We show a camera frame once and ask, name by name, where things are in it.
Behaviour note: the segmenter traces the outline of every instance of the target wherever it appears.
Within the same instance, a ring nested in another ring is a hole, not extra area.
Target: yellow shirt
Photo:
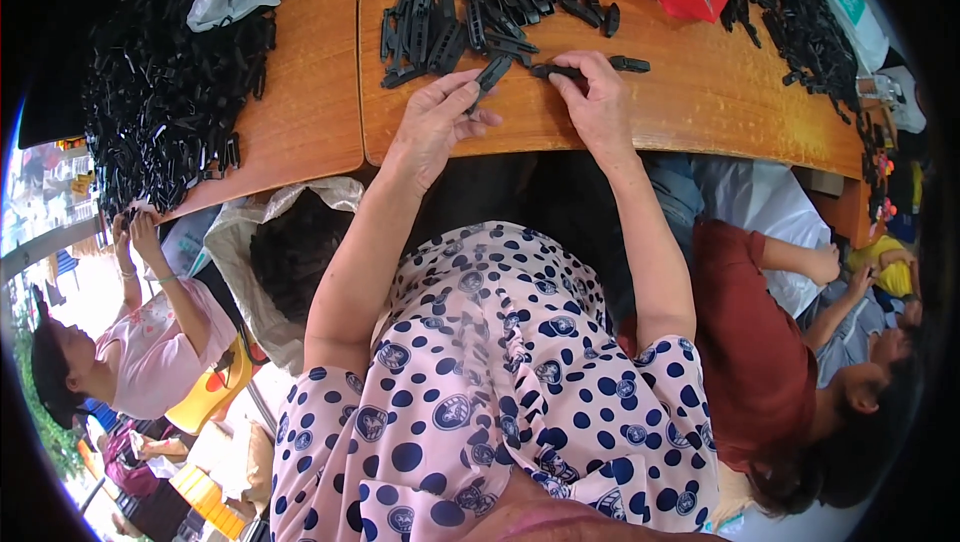
[[[856,272],[868,259],[873,259],[879,264],[881,254],[888,250],[904,250],[904,245],[895,237],[884,234],[870,246],[849,253],[846,266],[852,272]],[[876,284],[890,296],[896,298],[912,295],[913,283],[910,280],[910,265],[902,260],[897,260],[888,265],[880,272]]]

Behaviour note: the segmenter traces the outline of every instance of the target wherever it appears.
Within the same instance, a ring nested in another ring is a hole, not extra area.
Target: yellow stool
[[[233,353],[233,362],[220,373],[213,367],[199,377],[187,397],[167,411],[167,419],[186,434],[199,436],[210,417],[234,402],[237,394],[246,388],[254,377],[254,362],[244,348],[243,337],[238,333],[227,352]]]
[[[199,516],[230,540],[236,540],[246,523],[236,516],[220,498],[223,491],[217,482],[194,464],[187,463],[170,478],[170,486]]]

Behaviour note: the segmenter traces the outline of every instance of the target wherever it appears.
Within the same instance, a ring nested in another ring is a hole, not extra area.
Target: red shirt
[[[816,407],[817,359],[767,291],[766,237],[724,223],[693,228],[696,345],[720,461],[749,472],[770,446],[803,443]]]

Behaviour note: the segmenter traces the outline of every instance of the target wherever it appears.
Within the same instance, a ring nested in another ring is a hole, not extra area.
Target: gray shirt
[[[799,329],[807,332],[813,320],[847,291],[847,283],[836,280],[827,285],[813,304],[797,319]],[[824,388],[840,368],[870,361],[870,336],[891,327],[888,315],[877,302],[872,288],[846,314],[830,340],[817,350],[817,388]]]

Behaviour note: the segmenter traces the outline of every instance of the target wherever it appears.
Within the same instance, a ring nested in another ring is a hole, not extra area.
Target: tree
[[[31,370],[31,349],[34,345],[33,334],[27,322],[27,314],[18,311],[10,321],[12,327],[12,354],[20,376],[20,388],[27,401],[27,409],[33,418],[33,426],[40,437],[40,443],[46,449],[50,462],[54,465],[56,476],[61,480],[79,476],[86,469],[84,460],[77,450],[80,437],[72,429],[63,429],[53,420],[41,404],[34,388],[34,375]]]

